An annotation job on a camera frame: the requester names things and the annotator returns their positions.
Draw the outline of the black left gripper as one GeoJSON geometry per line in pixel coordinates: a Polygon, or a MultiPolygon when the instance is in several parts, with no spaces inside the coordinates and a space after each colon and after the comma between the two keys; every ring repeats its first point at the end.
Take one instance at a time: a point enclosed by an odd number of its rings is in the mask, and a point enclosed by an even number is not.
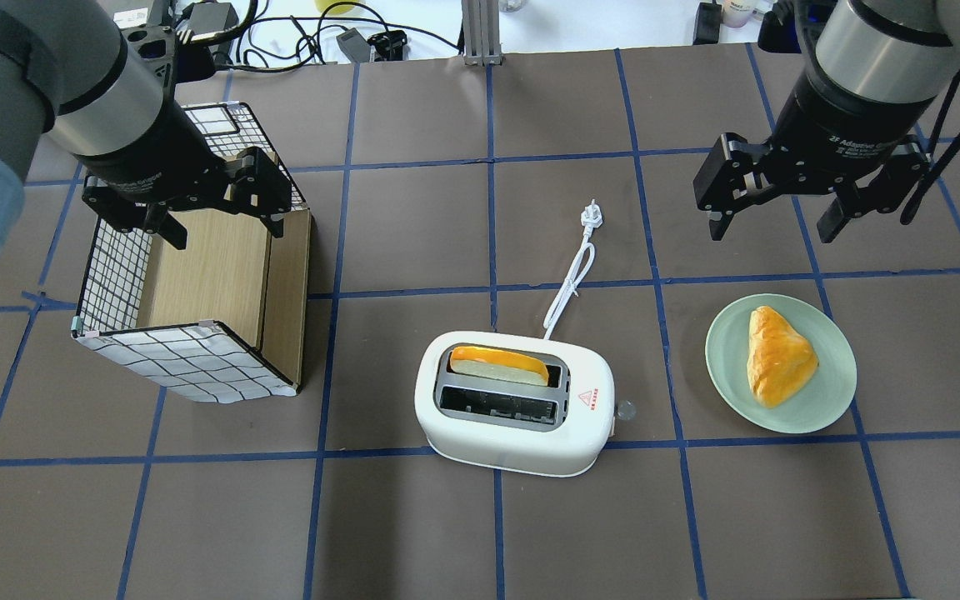
{"type": "Polygon", "coordinates": [[[222,210],[258,219],[275,238],[293,208],[293,184],[270,153],[247,147],[225,162],[176,102],[163,102],[136,141],[82,162],[88,208],[121,233],[157,235],[178,250],[186,249],[188,231],[170,212],[220,202],[227,187],[222,210]]]}

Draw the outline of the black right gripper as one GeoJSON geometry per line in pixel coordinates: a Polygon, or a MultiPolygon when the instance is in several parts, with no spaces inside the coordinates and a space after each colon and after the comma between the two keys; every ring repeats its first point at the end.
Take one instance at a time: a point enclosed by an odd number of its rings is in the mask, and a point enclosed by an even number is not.
{"type": "Polygon", "coordinates": [[[917,120],[916,102],[875,102],[838,85],[797,80],[765,144],[720,134],[694,176],[710,239],[723,240],[747,208],[778,195],[826,193],[835,183],[835,198],[817,221],[822,243],[873,210],[895,212],[927,171],[921,140],[904,137],[917,120]],[[868,185],[853,182],[877,168],[868,185]]]}

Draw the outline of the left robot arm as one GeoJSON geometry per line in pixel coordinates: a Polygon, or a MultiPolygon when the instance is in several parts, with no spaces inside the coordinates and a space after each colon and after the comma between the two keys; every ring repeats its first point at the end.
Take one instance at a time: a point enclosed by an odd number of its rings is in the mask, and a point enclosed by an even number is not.
{"type": "Polygon", "coordinates": [[[211,151],[174,99],[175,73],[158,75],[140,45],[95,1],[0,1],[0,254],[43,134],[87,168],[84,201],[119,232],[183,249],[174,213],[212,209],[283,235],[293,183],[277,161],[211,151]]]}

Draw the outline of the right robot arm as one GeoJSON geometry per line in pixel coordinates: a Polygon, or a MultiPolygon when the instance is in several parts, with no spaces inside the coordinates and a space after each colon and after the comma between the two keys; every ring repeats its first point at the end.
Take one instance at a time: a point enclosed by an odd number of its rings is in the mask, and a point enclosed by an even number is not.
{"type": "Polygon", "coordinates": [[[719,242],[737,213],[781,195],[834,199],[817,222],[824,243],[871,212],[916,216],[960,151],[937,161],[912,133],[960,75],[960,1],[780,1],[763,50],[804,58],[769,138],[725,132],[693,179],[697,208],[719,242]]]}

